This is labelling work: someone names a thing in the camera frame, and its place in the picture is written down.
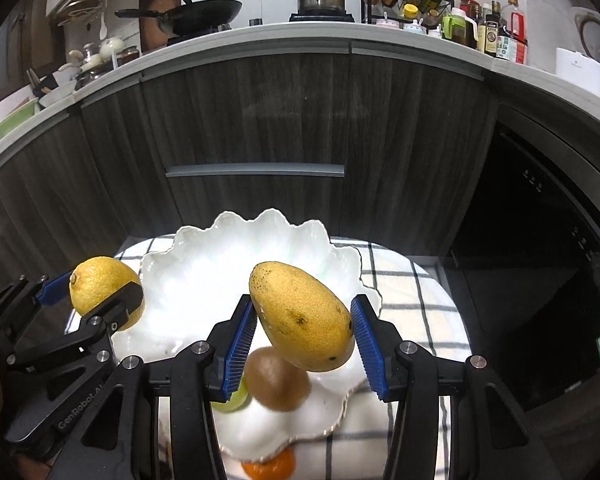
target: white ruffled bowl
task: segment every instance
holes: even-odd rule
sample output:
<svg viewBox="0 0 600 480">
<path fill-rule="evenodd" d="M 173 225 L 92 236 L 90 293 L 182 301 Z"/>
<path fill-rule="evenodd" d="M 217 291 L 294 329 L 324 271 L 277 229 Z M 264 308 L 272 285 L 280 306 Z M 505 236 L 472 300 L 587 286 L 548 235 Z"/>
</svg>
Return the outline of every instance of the white ruffled bowl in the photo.
<svg viewBox="0 0 600 480">
<path fill-rule="evenodd" d="M 113 336 L 116 356 L 136 354 L 150 362 L 205 339 L 215 323 L 231 317 L 241 295 L 249 292 L 251 270 L 265 261 L 305 270 L 346 306 L 356 294 L 366 294 L 380 312 L 379 293 L 360 279 L 359 252 L 332 245 L 321 222 L 290 225 L 275 209 L 249 221 L 224 212 L 209 229 L 182 227 L 171 249 L 144 256 L 141 280 L 146 308 L 135 326 Z M 258 323 L 251 351 L 269 345 Z M 293 412 L 269 410 L 253 397 L 236 412 L 214 410 L 221 450 L 243 462 L 262 462 L 291 442 L 326 436 L 338 427 L 347 399 L 365 379 L 355 348 L 338 369 L 309 373 L 311 393 Z M 160 423 L 169 427 L 168 402 L 160 403 Z"/>
</svg>

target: cabinet handle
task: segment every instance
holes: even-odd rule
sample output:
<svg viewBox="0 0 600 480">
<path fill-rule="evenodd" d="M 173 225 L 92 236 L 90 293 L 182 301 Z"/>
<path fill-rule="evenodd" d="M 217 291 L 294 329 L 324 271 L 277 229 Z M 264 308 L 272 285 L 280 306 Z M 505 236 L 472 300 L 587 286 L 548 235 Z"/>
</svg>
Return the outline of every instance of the cabinet handle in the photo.
<svg viewBox="0 0 600 480">
<path fill-rule="evenodd" d="M 23 22 L 24 19 L 26 18 L 26 15 L 24 14 L 24 12 L 20 12 L 14 19 L 13 22 L 11 23 L 11 30 L 13 30 L 13 28 L 19 23 L 19 22 Z"/>
<path fill-rule="evenodd" d="M 298 162 L 245 162 L 241 164 L 192 164 L 167 168 L 167 177 L 212 175 L 291 175 L 345 176 L 338 164 L 304 164 Z"/>
</svg>

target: wok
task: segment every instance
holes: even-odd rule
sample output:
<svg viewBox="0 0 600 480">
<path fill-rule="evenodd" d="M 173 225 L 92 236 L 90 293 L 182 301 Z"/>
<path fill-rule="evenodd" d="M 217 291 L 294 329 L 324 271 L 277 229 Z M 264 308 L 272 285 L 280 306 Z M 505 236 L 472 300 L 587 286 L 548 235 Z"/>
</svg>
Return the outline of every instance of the wok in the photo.
<svg viewBox="0 0 600 480">
<path fill-rule="evenodd" d="M 242 2 L 237 0 L 200 0 L 197 2 L 184 0 L 184 2 L 184 5 L 174 7 L 166 12 L 121 9 L 117 10 L 115 14 L 119 18 L 155 18 L 158 21 L 158 27 L 165 34 L 186 36 L 229 23 L 242 8 Z"/>
</svg>

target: stove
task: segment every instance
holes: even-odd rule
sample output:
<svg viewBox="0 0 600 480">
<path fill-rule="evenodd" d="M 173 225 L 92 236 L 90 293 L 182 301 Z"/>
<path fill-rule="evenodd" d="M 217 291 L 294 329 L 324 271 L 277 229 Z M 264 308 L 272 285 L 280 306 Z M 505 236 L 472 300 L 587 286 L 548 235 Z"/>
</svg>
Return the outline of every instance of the stove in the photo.
<svg viewBox="0 0 600 480">
<path fill-rule="evenodd" d="M 291 14 L 290 22 L 351 22 L 352 14 Z"/>
<path fill-rule="evenodd" d="M 224 23 L 224 25 L 219 25 L 218 27 L 210 27 L 205 28 L 203 30 L 197 30 L 195 32 L 191 32 L 190 34 L 185 34 L 184 36 L 174 36 L 173 38 L 169 38 L 167 40 L 167 46 L 175 45 L 176 43 L 180 43 L 181 41 L 199 38 L 200 36 L 206 36 L 207 34 L 212 34 L 214 32 L 220 32 L 222 30 L 231 30 L 231 25 L 229 25 L 228 23 Z"/>
</svg>

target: green container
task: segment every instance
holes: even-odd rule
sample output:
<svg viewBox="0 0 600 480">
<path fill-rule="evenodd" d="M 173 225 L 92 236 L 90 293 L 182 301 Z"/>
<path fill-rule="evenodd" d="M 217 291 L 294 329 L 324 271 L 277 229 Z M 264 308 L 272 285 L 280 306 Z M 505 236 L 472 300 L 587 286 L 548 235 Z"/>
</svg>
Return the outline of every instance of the green container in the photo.
<svg viewBox="0 0 600 480">
<path fill-rule="evenodd" d="M 24 121 L 33 117 L 36 113 L 36 103 L 38 99 L 24 103 L 21 107 L 16 108 L 13 112 L 7 115 L 0 122 L 0 139 L 13 130 L 16 126 L 20 126 Z"/>
</svg>

